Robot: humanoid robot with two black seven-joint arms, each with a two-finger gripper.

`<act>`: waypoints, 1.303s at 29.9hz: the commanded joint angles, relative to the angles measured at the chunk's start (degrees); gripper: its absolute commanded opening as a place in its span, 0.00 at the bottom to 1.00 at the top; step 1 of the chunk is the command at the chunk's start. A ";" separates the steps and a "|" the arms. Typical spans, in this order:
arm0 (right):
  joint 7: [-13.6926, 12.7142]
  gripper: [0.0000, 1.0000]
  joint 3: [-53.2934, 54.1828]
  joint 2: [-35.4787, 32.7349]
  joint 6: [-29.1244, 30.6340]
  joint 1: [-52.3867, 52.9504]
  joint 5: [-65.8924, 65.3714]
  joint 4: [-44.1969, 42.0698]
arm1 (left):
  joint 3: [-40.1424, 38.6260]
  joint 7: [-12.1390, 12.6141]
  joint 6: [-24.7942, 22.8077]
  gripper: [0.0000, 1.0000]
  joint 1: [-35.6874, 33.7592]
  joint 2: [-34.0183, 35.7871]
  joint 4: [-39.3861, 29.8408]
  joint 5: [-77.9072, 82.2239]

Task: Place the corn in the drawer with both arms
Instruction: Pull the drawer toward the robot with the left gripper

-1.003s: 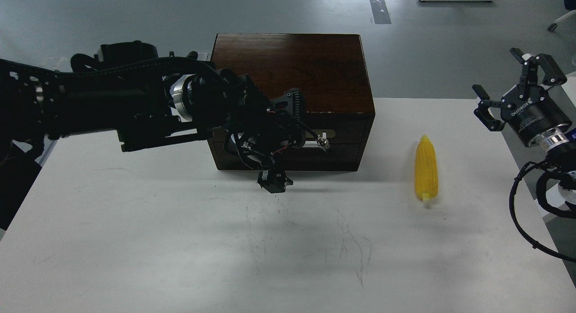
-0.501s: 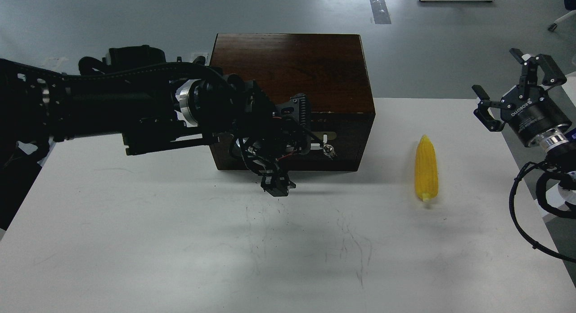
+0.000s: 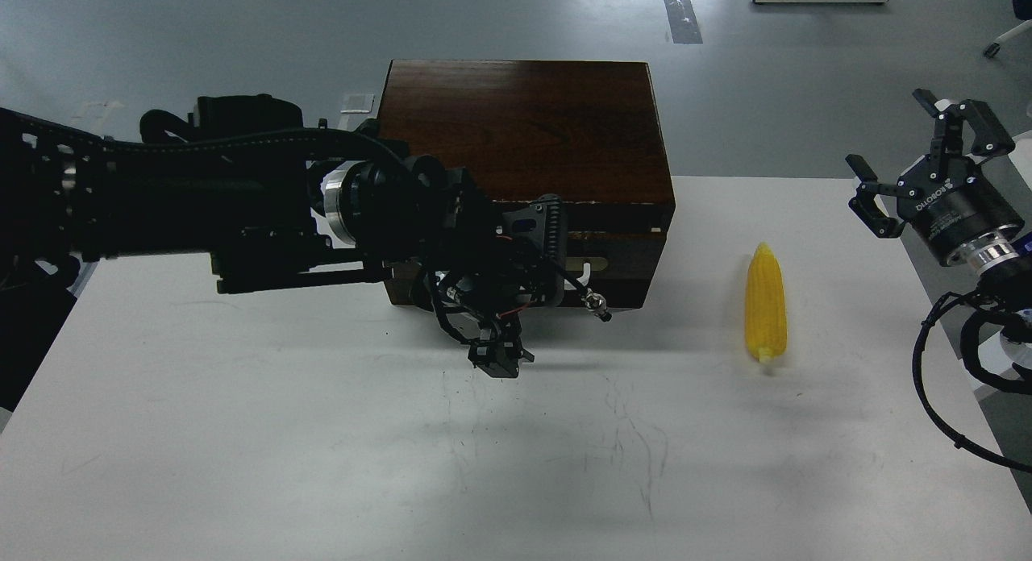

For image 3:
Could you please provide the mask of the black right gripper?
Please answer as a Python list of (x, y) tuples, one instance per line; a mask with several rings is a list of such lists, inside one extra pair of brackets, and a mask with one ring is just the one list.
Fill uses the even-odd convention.
[[(1010, 202), (985, 178), (980, 162), (967, 156), (994, 160), (1013, 152), (1015, 142), (987, 102), (952, 102), (921, 88), (913, 97), (935, 123), (929, 155), (914, 161), (896, 185), (889, 185), (877, 178), (865, 158), (848, 154), (845, 161), (859, 180), (849, 209), (880, 239), (899, 238), (909, 223), (937, 264), (959, 266), (966, 259), (958, 253), (962, 245), (992, 233), (1011, 240), (1025, 226)], [(876, 197), (898, 198), (900, 218), (882, 210)]]

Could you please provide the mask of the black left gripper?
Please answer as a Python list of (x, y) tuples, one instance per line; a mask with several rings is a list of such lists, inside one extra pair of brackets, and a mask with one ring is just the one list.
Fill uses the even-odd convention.
[(608, 260), (580, 256), (568, 267), (568, 213), (558, 195), (501, 214), (466, 168), (445, 168), (432, 156), (410, 157), (399, 169), (366, 160), (338, 174), (338, 238), (362, 264), (338, 274), (343, 285), (385, 283), (397, 264), (417, 264), (413, 303), (494, 380), (519, 377), (535, 357), (521, 338), (526, 305), (491, 300), (484, 280), (516, 273), (530, 307), (558, 307), (572, 292), (589, 314), (612, 320), (589, 286)]

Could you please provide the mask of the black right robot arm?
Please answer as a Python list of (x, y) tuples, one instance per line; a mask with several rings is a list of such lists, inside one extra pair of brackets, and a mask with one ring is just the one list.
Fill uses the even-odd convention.
[(971, 314), (962, 340), (976, 349), (985, 323), (1021, 344), (1030, 341), (1030, 257), (1013, 245), (1024, 220), (983, 175), (983, 162), (1015, 148), (988, 103), (913, 97), (934, 120), (929, 150), (893, 184), (881, 183), (862, 156), (847, 164), (859, 180), (849, 209), (876, 237), (898, 238), (906, 226), (943, 267), (968, 264), (977, 275), (974, 301), (994, 309)]

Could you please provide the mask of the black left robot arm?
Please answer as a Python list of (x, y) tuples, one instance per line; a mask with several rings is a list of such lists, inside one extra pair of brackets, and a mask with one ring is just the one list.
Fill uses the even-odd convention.
[(565, 267), (558, 195), (505, 212), (466, 168), (413, 156), (373, 118), (307, 127), (256, 94), (202, 96), (185, 119), (149, 110), (138, 143), (10, 109), (1, 124), (3, 330), (17, 301), (66, 292), (85, 263), (183, 253), (209, 255), (221, 294), (386, 283), (415, 264), (415, 305), (494, 378), (534, 359), (524, 310), (572, 290), (612, 318)]

